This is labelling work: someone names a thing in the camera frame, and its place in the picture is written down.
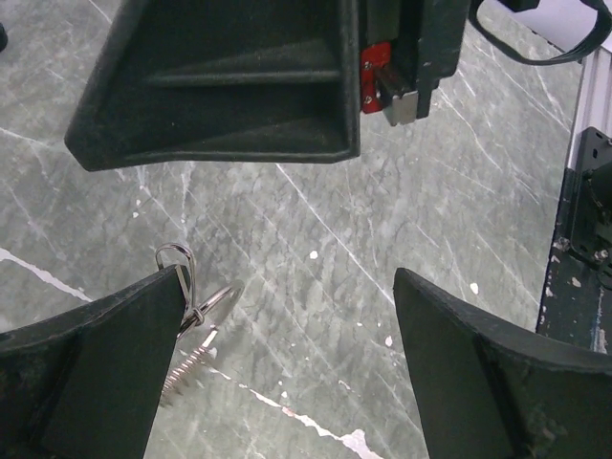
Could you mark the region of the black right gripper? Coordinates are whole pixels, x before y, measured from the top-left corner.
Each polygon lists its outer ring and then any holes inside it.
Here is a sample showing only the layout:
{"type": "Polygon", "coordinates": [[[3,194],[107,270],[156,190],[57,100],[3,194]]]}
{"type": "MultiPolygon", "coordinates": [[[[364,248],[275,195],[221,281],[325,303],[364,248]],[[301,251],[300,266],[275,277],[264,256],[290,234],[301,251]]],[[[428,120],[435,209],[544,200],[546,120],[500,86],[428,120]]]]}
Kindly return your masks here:
{"type": "Polygon", "coordinates": [[[467,1],[360,1],[360,88],[364,114],[390,125],[429,116],[433,92],[454,75],[467,1]]]}

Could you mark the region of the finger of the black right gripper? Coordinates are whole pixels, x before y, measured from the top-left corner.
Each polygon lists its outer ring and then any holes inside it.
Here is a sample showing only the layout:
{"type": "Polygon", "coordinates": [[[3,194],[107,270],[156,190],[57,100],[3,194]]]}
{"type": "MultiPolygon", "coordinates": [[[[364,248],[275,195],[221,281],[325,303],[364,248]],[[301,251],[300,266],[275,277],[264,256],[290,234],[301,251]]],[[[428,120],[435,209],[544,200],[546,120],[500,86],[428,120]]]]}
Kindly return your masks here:
{"type": "Polygon", "coordinates": [[[124,1],[64,141],[89,171],[360,153],[354,1],[124,1]]]}

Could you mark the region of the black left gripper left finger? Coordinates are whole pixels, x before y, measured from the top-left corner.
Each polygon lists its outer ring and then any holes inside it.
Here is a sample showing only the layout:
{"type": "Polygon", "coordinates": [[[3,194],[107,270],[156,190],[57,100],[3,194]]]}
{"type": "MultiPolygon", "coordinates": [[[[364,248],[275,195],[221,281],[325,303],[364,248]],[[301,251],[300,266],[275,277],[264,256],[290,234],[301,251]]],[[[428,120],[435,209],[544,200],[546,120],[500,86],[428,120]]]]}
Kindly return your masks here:
{"type": "Polygon", "coordinates": [[[189,282],[171,265],[2,333],[2,457],[143,457],[189,282]]]}

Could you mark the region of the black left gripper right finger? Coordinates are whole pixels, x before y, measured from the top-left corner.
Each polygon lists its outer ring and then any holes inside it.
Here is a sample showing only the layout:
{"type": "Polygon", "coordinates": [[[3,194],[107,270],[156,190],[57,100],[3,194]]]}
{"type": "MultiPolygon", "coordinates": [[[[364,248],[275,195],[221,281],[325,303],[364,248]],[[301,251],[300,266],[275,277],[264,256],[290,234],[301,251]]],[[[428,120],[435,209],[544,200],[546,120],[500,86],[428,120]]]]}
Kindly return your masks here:
{"type": "Polygon", "coordinates": [[[607,458],[611,359],[518,327],[407,269],[393,293],[432,458],[607,458]]]}

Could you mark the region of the silver metal keyring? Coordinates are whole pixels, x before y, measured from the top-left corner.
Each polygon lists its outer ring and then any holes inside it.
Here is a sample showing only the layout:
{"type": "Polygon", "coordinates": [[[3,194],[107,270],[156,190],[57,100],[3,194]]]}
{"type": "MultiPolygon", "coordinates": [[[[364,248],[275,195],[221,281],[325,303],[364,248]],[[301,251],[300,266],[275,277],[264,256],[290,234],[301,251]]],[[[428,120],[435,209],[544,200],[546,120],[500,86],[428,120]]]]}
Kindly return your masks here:
{"type": "Polygon", "coordinates": [[[244,282],[234,280],[192,308],[181,323],[177,340],[183,339],[195,328],[208,332],[218,331],[240,300],[244,290],[244,282]]]}

